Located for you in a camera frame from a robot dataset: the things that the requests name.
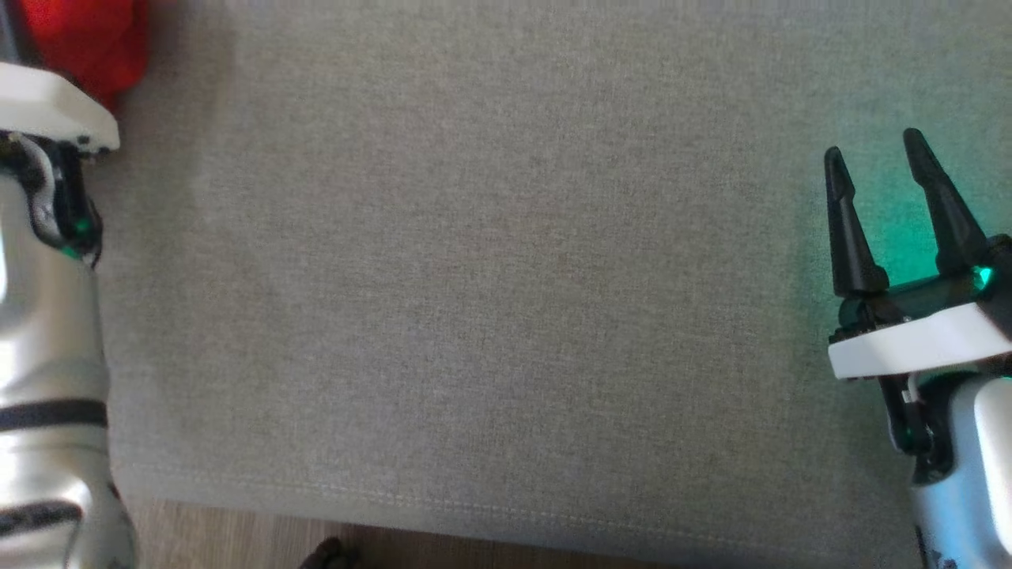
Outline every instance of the red fabric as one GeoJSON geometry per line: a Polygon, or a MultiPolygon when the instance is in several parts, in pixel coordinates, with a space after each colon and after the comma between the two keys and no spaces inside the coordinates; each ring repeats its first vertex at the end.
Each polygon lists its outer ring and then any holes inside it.
{"type": "Polygon", "coordinates": [[[148,65],[147,0],[21,0],[47,67],[113,109],[148,65]]]}

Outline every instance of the gray fabric surface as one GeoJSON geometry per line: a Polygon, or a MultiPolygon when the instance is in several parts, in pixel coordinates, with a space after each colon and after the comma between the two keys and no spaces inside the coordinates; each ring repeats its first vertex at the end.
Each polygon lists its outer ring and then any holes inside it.
{"type": "Polygon", "coordinates": [[[901,132],[989,232],[1007,2],[155,10],[88,172],[130,491],[685,566],[913,567],[832,379],[822,154],[896,281],[901,132]]]}

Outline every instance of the green light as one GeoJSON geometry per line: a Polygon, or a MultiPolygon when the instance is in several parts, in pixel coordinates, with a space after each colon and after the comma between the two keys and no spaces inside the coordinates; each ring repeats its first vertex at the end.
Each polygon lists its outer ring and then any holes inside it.
{"type": "Polygon", "coordinates": [[[983,291],[988,286],[988,281],[991,280],[991,275],[993,273],[994,269],[990,266],[975,266],[974,288],[978,291],[983,291]]]}

